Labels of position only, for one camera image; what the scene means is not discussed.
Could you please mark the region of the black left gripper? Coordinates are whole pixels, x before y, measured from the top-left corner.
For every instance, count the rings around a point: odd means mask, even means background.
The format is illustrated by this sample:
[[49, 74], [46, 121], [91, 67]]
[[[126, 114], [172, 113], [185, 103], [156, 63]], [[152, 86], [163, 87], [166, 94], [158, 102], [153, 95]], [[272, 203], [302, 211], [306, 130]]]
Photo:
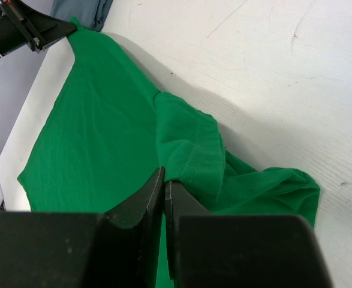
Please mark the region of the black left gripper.
[[0, 58], [26, 44], [39, 53], [76, 31], [75, 24], [40, 13], [22, 1], [0, 1]]

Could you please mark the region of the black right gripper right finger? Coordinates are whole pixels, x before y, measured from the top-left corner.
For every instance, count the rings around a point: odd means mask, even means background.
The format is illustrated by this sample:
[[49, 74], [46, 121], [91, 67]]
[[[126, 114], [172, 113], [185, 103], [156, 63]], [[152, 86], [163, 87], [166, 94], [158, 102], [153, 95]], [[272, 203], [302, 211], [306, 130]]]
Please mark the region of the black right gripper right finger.
[[310, 224], [299, 215], [214, 215], [180, 182], [165, 188], [175, 287], [331, 287]]

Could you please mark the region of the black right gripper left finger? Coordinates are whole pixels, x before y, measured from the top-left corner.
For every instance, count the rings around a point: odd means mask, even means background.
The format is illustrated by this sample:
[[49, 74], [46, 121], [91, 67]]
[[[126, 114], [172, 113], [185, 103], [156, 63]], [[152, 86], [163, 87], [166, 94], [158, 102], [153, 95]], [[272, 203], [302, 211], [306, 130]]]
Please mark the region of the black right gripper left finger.
[[0, 287], [154, 287], [164, 169], [103, 214], [0, 212]]

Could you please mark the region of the green t shirt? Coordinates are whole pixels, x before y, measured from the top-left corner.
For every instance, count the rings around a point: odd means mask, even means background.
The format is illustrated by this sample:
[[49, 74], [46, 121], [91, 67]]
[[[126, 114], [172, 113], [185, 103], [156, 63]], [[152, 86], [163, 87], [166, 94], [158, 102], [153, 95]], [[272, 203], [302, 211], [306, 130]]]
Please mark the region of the green t shirt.
[[320, 188], [305, 172], [256, 170], [224, 146], [217, 121], [159, 90], [118, 43], [85, 28], [74, 65], [18, 177], [30, 212], [103, 214], [164, 169], [154, 287], [169, 276], [165, 188], [180, 182], [214, 215], [299, 215], [312, 227]]

